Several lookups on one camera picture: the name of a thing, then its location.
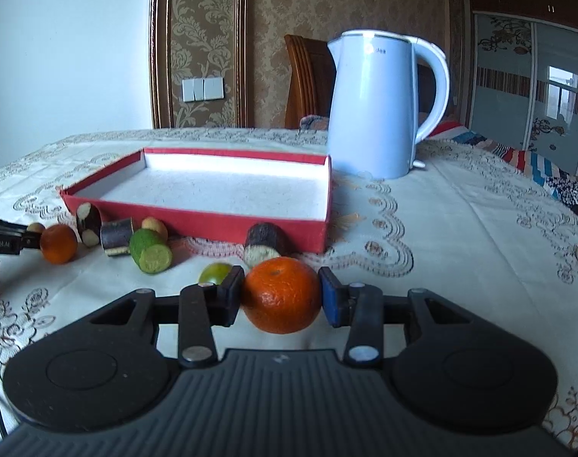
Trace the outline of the glass sliding wardrobe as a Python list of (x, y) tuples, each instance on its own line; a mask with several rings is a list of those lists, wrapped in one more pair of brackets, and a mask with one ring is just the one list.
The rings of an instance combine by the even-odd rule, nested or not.
[(578, 0), (469, 0), (468, 125), (578, 176)]

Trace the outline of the green tomato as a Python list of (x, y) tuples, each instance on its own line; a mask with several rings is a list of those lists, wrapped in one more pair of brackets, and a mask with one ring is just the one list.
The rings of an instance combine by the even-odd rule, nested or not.
[(226, 262), (213, 262), (208, 264), (200, 273), (199, 284), (221, 285), (223, 280), (229, 275), (232, 265)]

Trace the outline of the large orange tangerine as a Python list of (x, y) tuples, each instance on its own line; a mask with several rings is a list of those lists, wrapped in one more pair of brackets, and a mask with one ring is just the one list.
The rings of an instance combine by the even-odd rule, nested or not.
[(264, 261), (244, 279), (242, 309), (248, 320), (264, 332), (289, 334), (308, 328), (321, 307), (318, 275), (297, 259)]

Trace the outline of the small orange tangerine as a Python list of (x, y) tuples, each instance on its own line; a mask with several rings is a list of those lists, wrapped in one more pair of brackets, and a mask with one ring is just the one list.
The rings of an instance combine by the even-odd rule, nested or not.
[(77, 252), (78, 241), (73, 229), (66, 224), (46, 228), (40, 238), (43, 257), (51, 264), (68, 263)]

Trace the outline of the white electric kettle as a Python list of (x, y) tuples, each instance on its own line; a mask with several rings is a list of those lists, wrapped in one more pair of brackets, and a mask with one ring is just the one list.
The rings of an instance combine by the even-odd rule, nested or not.
[[(374, 179), (399, 179), (416, 145), (434, 131), (450, 96), (445, 53), (416, 37), (356, 29), (327, 43), (336, 67), (327, 133), (332, 168)], [(418, 62), (434, 75), (434, 103), (418, 120)]]

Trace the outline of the tan longan fruit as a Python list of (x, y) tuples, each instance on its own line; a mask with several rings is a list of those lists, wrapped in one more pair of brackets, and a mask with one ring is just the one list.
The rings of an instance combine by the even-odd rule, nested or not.
[(43, 224), (38, 223), (38, 222), (29, 224), (29, 226), (26, 227), (26, 230), (28, 232), (33, 232), (33, 233), (42, 233), (45, 231), (45, 229), (46, 229), (46, 227)]
[(166, 225), (154, 217), (147, 217), (143, 219), (141, 222), (141, 228), (154, 231), (158, 233), (159, 236), (161, 236), (162, 240), (168, 240), (168, 230)]

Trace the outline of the folded pillow on bed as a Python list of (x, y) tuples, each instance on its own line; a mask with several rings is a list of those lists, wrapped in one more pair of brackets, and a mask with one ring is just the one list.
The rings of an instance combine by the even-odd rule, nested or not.
[(329, 118), (317, 115), (308, 115), (299, 121), (299, 130), (323, 131), (328, 129)]

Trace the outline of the green cucumber piece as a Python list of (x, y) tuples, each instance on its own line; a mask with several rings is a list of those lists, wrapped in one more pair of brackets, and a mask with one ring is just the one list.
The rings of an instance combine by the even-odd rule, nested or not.
[(147, 275), (163, 272), (173, 262), (170, 246), (154, 230), (135, 231), (130, 239), (129, 250), (136, 265)]

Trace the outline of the dark round water chestnut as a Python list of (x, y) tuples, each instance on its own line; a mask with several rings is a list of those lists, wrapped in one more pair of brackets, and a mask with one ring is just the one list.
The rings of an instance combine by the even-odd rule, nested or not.
[(76, 209), (76, 225), (80, 240), (88, 248), (101, 242), (102, 217), (99, 209), (90, 202), (80, 204)]

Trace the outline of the red shallow cardboard box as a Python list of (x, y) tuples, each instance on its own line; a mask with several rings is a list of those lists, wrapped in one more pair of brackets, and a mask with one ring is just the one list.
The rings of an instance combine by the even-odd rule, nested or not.
[(298, 252), (325, 250), (331, 162), (323, 155), (145, 147), (61, 190), (69, 211), (92, 203), (107, 220), (153, 217), (169, 231), (244, 243), (251, 226), (280, 227)]

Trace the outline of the white wall switch panel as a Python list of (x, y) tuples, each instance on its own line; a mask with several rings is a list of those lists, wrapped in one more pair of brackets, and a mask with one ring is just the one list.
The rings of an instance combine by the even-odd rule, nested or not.
[(221, 100), (225, 98), (222, 77), (184, 78), (181, 82), (183, 102)]

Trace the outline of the colourful patterned bedding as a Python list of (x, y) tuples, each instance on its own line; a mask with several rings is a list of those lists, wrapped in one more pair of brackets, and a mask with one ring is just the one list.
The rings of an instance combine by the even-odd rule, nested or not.
[(536, 152), (517, 150), (500, 144), (455, 121), (439, 124), (429, 139), (468, 144), (498, 156), (544, 188), (554, 199), (565, 204), (578, 217), (578, 177), (563, 171)]

